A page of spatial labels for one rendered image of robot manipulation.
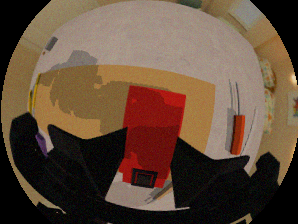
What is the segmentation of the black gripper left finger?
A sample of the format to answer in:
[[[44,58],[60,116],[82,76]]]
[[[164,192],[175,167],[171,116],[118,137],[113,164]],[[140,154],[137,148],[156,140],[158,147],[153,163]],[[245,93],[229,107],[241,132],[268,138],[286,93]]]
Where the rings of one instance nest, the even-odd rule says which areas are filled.
[[[128,127],[88,140],[72,136],[72,133],[63,131],[57,125],[48,124],[47,128],[53,147],[80,163],[97,196],[105,198],[124,160]]]

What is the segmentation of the purple shallow tray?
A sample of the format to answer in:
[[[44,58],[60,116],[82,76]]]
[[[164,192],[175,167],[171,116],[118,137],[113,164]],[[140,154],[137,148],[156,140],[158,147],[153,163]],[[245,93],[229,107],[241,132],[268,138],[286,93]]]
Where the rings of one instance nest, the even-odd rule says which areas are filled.
[[[47,143],[45,143],[45,139],[43,136],[41,136],[40,132],[37,132],[37,135],[35,136],[37,139],[37,143],[39,143],[41,151],[43,151],[43,155],[45,156],[45,160],[48,159],[47,156]]]

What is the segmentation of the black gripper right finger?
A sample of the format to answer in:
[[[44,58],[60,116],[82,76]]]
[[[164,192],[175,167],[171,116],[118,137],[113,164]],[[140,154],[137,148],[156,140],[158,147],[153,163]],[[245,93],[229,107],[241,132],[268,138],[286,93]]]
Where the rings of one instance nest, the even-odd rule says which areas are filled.
[[[245,168],[249,159],[250,156],[246,155],[231,159],[210,159],[177,136],[176,149],[170,163],[176,209],[189,208],[188,201],[194,200],[198,194],[204,192],[214,183],[216,177]]]

